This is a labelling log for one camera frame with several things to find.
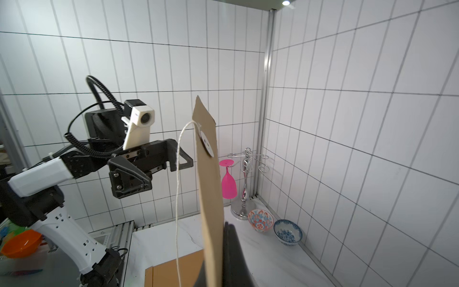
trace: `chrome stand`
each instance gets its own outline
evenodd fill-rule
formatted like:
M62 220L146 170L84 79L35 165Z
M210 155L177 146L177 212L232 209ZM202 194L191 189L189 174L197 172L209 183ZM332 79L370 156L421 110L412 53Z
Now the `chrome stand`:
M241 201L235 200L231 203L231 212L232 214L243 220L248 219L249 212L256 209L256 204L250 200L247 196L247 174L252 171L252 160L256 160L259 162L258 170L262 173L268 172L269 167L262 163L260 160L256 159L255 157L260 156L261 159L268 159L269 157L264 154L252 154L250 148L246 148L242 155L236 155L231 153L228 155L229 158L244 158L243 165L241 171L244 173L244 188L242 190Z

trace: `orange patterned bowl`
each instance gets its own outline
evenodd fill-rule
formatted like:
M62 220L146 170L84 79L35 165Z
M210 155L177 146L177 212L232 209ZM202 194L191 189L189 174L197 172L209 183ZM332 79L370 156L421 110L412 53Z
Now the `orange patterned bowl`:
M254 209L249 212L249 222L258 232L267 232L274 225L273 216L263 209Z

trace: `black object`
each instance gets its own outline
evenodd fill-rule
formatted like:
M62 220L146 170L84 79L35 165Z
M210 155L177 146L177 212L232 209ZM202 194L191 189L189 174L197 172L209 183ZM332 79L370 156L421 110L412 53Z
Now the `black object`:
M254 287L252 276L247 268L239 238L234 225L225 222L223 228L223 287ZM206 287L206 268L204 262L194 287Z
M19 197L9 186L7 177L0 181L0 203L5 215L17 226L29 227L46 214L63 206L64 194L58 186L46 188L28 197Z
M176 171L177 142L173 139L154 141L136 146L108 160L112 193L116 198L127 197L152 188L151 175L166 169ZM186 163L180 164L180 169L193 166L193 159L180 148L180 156Z

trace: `blue and white bowl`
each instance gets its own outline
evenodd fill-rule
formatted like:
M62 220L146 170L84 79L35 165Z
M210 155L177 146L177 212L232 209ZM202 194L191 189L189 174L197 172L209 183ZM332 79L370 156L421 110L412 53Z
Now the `blue and white bowl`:
M287 246L297 245L303 238L300 227L286 219L280 219L274 223L274 233L277 239Z

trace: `cardboard sheet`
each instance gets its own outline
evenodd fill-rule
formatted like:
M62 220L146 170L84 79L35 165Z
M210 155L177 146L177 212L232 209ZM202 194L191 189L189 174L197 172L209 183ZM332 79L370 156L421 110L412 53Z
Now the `cardboard sheet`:
M223 196L218 166L217 132L215 121L196 97L193 120L201 125L214 157L209 156L195 128L196 159L199 178L199 203L201 205L202 238L207 287L222 286L223 270Z

